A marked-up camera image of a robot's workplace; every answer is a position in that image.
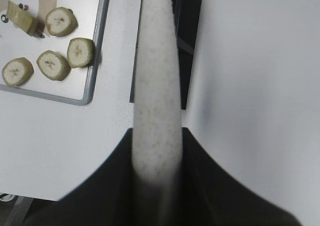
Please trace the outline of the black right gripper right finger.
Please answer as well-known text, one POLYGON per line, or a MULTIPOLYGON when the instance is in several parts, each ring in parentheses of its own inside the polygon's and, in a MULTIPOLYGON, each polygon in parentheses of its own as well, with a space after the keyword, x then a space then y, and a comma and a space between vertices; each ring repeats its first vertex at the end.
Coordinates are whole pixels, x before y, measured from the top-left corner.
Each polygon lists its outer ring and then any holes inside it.
POLYGON ((228 174, 186 127, 182 146, 182 226, 301 225, 228 174))

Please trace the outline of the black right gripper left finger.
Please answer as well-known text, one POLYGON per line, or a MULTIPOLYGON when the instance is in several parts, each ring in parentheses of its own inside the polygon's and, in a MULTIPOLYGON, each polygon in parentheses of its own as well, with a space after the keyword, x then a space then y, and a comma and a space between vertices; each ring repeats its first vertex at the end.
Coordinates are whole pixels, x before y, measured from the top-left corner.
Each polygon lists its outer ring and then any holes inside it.
POLYGON ((111 155, 59 201, 28 217, 25 226, 135 226, 132 134, 129 128, 111 155))

